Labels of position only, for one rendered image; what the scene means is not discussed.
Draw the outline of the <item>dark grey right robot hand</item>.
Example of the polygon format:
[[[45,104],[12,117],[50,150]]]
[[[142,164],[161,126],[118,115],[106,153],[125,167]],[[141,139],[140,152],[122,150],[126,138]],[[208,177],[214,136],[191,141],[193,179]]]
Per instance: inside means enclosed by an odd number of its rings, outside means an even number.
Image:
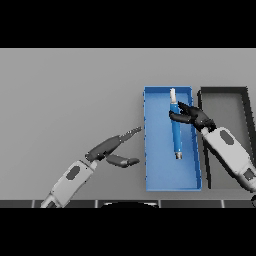
[[[169,118],[176,122],[192,124],[198,131],[207,128],[209,132],[216,129],[213,119],[209,118],[200,108],[189,106],[183,102],[178,102],[179,113],[169,111]]]

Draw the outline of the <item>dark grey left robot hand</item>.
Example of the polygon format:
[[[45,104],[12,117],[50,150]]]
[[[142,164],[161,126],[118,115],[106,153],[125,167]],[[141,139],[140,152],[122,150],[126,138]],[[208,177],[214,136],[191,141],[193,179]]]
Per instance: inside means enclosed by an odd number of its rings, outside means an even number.
[[[130,139],[134,134],[141,131],[140,127],[136,127],[123,135],[116,135],[101,142],[93,149],[91,149],[85,158],[89,162],[101,161],[105,159],[109,164],[117,167],[127,168],[138,164],[140,160],[138,158],[125,158],[119,155],[115,155],[114,151],[125,141]]]

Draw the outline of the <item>blue pipe with pale end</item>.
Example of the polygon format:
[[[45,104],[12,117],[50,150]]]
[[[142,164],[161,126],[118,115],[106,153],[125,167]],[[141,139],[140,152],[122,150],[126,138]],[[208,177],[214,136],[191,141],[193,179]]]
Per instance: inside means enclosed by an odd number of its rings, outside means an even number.
[[[178,113],[178,103],[176,99],[176,91],[174,88],[170,89],[170,111],[173,114]],[[173,133],[173,143],[174,143],[174,154],[177,160],[182,159],[182,142],[181,142],[181,130],[180,123],[172,120],[172,133]]]

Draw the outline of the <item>dark grey bin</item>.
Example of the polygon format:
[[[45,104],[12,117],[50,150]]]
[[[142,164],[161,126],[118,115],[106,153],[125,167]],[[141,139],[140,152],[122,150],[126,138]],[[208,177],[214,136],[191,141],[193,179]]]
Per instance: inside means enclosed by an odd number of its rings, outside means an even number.
[[[246,87],[201,87],[198,107],[213,119],[217,127],[227,128],[249,154],[256,166],[256,125]],[[209,189],[243,191],[231,176],[231,169],[220,156],[203,141],[204,161]]]

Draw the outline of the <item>blue bin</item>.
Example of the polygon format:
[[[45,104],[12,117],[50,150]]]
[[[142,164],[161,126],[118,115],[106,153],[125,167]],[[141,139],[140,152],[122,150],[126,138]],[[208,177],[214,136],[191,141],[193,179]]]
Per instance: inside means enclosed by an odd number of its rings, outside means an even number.
[[[180,124],[182,159],[175,156],[169,118],[171,86],[145,86],[144,152],[146,190],[200,191],[202,188],[196,129]]]

